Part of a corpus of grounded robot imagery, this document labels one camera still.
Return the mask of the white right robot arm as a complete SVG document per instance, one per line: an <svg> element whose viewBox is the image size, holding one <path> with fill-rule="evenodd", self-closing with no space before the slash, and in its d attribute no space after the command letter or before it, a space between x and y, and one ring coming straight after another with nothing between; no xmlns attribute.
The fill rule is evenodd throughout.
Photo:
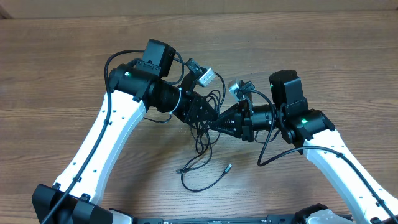
<svg viewBox="0 0 398 224"><path fill-rule="evenodd" d="M384 190L347 148L327 116L308 107L302 82L295 70L281 70L269 77L272 98L254 106L251 95L262 96L251 82L231 86L238 103L212 121L214 131L253 141L255 132L274 129L294 148L267 160L266 166L298 152L312 162L343 199L355 223L397 223L397 198Z"/></svg>

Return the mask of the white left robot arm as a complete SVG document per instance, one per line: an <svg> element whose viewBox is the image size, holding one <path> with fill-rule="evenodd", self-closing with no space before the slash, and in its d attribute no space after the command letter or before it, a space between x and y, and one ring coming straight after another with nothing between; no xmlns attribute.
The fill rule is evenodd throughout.
<svg viewBox="0 0 398 224"><path fill-rule="evenodd" d="M150 107L184 123L218 117L218 106L195 92L216 76L193 59L183 61L170 45L151 39L139 58L105 68L100 112L75 157L53 186L38 185L32 204L41 223L133 223L134 218L101 207L111 171L134 128Z"/></svg>

